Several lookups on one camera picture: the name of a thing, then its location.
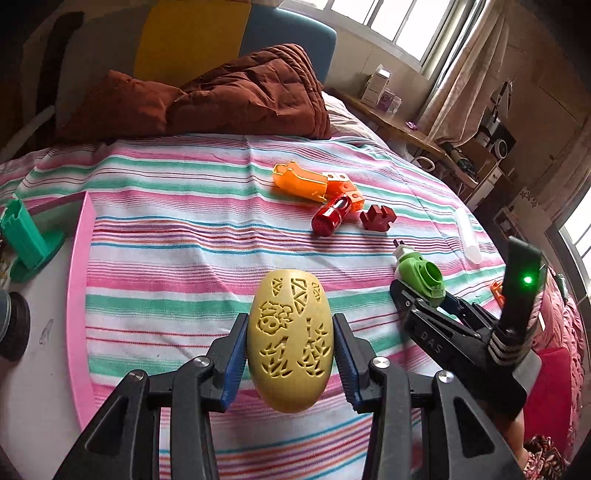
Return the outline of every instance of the red cylinder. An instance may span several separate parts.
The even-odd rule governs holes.
[[[351,211],[351,199],[346,194],[337,195],[324,205],[312,219],[312,230],[318,236],[331,236]]]

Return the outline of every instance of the clear plastic tube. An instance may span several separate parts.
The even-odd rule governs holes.
[[[454,216],[456,217],[457,229],[460,231],[460,240],[464,249],[464,255],[472,263],[479,265],[482,263],[482,254],[480,253],[480,247],[478,246],[478,240],[472,228],[472,223],[468,218],[467,210],[462,207],[458,208]]]

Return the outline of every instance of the purple object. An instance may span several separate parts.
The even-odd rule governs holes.
[[[387,112],[396,96],[390,90],[384,90],[378,101],[378,109]]]

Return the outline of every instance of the pink blanket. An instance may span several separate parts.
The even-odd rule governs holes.
[[[566,305],[564,304],[553,275],[554,272],[548,269],[541,307],[545,330],[535,337],[533,348],[537,352],[546,348],[564,347],[570,352],[571,412],[569,445],[565,452],[569,456],[579,424],[581,389],[584,380],[582,360],[585,351],[585,333],[574,298],[569,296]]]

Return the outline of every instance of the window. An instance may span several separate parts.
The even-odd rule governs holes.
[[[464,8],[468,3],[467,0],[285,0],[282,7],[345,28],[421,70],[446,22],[453,16],[455,6]]]
[[[589,278],[591,278],[591,217],[589,212],[591,212],[591,190],[585,193],[577,208],[560,229],[587,286],[589,286]]]

